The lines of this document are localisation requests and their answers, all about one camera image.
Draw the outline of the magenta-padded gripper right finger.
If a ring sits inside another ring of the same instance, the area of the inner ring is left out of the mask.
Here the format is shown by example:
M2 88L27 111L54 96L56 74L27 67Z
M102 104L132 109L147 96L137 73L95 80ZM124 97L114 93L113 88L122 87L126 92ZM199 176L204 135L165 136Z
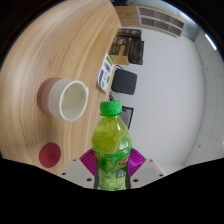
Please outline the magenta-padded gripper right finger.
M165 176L165 172L154 159L146 159L136 149L131 149L127 164L127 189L144 187Z

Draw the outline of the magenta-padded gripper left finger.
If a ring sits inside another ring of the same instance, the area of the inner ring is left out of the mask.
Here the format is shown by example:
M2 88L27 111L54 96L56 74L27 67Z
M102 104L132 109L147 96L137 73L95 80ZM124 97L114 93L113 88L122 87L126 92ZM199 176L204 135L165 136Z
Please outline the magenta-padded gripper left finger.
M72 158L58 176L80 187L97 189L99 178L94 151L89 149L80 158Z

